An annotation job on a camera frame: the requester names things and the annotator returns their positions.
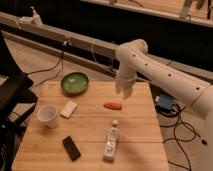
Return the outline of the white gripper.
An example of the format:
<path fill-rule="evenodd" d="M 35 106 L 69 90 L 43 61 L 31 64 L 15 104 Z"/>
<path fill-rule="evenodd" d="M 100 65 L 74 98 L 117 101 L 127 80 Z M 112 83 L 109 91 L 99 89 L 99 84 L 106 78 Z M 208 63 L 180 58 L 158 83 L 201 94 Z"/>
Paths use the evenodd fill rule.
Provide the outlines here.
<path fill-rule="evenodd" d="M 123 94 L 123 99 L 128 99 L 133 93 L 133 85 L 137 79 L 135 71 L 127 68 L 120 68 L 116 74 L 115 87 L 116 93 Z"/>

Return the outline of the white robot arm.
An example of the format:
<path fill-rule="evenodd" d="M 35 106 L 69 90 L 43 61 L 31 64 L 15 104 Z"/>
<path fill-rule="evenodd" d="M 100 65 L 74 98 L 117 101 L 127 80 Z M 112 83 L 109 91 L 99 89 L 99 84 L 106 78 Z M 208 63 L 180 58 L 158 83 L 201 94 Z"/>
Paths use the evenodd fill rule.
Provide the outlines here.
<path fill-rule="evenodd" d="M 117 93 L 123 92 L 125 99 L 130 97 L 137 73 L 141 73 L 195 113 L 205 118 L 213 116 L 211 83 L 157 62 L 147 53 L 148 45 L 142 39 L 123 43 L 116 48 L 116 58 L 120 62 L 115 82 Z"/>

